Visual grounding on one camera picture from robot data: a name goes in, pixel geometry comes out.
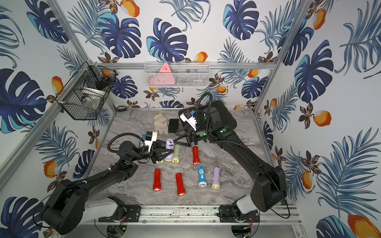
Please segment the purple flashlight yellow rim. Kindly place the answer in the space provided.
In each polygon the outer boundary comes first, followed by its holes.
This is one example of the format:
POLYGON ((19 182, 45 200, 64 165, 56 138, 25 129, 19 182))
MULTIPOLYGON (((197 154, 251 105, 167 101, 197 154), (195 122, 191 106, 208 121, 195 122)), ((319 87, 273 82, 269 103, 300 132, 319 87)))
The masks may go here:
MULTIPOLYGON (((168 139, 166 141, 166 149, 174 150, 174 141, 173 139, 168 139)), ((165 161, 171 162, 174 158, 174 153, 172 152, 168 156, 166 156, 165 161)))

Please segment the light green flashlight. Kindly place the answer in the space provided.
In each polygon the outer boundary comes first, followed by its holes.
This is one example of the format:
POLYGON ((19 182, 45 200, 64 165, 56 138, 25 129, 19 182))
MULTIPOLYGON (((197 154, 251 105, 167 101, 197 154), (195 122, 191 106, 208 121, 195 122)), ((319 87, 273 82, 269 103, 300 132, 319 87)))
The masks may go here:
POLYGON ((180 162, 180 148, 181 147, 178 144, 174 146, 172 162, 175 164, 178 164, 180 162))

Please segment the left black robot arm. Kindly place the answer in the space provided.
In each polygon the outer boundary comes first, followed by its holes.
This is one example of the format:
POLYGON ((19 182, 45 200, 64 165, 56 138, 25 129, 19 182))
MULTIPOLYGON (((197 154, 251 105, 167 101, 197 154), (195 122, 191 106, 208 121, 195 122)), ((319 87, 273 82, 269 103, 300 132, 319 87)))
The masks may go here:
POLYGON ((88 199, 116 183, 131 178, 139 167, 136 161, 149 159, 156 163, 173 152, 172 149, 166 148, 163 141, 154 142, 151 148, 138 148, 132 142, 124 141, 116 151, 119 160, 110 168, 86 179, 64 180, 44 205, 40 213, 42 221, 60 235, 66 235, 82 222, 120 214, 120 200, 109 201, 111 211, 107 212, 103 208, 91 208, 88 199))

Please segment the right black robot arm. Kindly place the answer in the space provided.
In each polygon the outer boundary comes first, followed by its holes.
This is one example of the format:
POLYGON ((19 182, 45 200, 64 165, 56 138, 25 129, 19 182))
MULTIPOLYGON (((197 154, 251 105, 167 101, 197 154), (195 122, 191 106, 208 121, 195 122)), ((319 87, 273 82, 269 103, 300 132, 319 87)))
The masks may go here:
POLYGON ((249 194, 233 202, 234 219, 243 220, 244 216, 253 211, 267 212, 286 200, 285 171, 280 166, 274 167, 261 159, 243 143, 233 128, 215 124, 191 130, 187 136, 190 144, 197 144, 201 140, 216 144, 229 153, 254 182, 249 194))

